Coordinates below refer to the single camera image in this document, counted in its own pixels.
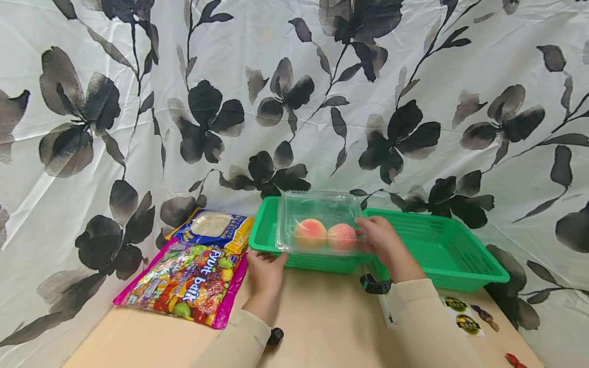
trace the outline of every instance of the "fruit ball candy bag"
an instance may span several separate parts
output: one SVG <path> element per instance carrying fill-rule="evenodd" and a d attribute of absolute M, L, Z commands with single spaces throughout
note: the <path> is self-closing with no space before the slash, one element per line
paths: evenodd
<path fill-rule="evenodd" d="M 245 254 L 172 239 L 112 302 L 221 330 L 246 268 Z"/>

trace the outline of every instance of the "person's left hand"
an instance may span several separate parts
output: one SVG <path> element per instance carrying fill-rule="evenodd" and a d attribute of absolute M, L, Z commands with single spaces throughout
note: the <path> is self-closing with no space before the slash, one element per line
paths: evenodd
<path fill-rule="evenodd" d="M 253 293 L 277 295 L 282 287 L 283 270 L 288 259 L 288 253 L 282 253 L 280 257 L 258 251 L 247 253 Z"/>

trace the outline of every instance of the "blue and yellow package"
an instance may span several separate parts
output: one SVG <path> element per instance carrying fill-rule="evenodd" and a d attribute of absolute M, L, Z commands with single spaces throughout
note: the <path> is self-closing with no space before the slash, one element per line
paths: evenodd
<path fill-rule="evenodd" d="M 254 219 L 197 208 L 188 221 L 168 235 L 191 244 L 226 249 L 241 254 L 247 247 Z"/>

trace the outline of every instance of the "hand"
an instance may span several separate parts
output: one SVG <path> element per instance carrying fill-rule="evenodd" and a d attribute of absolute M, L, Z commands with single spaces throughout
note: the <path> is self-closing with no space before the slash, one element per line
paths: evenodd
<path fill-rule="evenodd" d="M 253 293 L 277 295 L 282 287 L 282 274 L 288 259 L 288 253 L 282 253 L 278 258 L 270 253 L 247 253 Z"/>
<path fill-rule="evenodd" d="M 403 241 L 393 228 L 393 225 L 381 216 L 357 218 L 356 224 L 379 261 L 389 270 L 394 283 L 425 279 L 426 275 L 415 260 Z"/>
<path fill-rule="evenodd" d="M 242 309 L 270 326 L 276 312 L 276 300 L 282 288 L 284 265 L 289 255 L 283 253 L 277 258 L 270 253 L 251 251 L 247 253 L 246 258 L 253 283 L 253 293 Z"/>

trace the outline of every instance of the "clear plastic container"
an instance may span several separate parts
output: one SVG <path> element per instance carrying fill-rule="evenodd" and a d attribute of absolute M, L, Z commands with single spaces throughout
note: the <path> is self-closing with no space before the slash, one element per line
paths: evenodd
<path fill-rule="evenodd" d="M 278 203 L 276 248 L 288 253 L 366 254 L 355 219 L 362 217 L 354 195 L 334 191 L 288 191 Z"/>

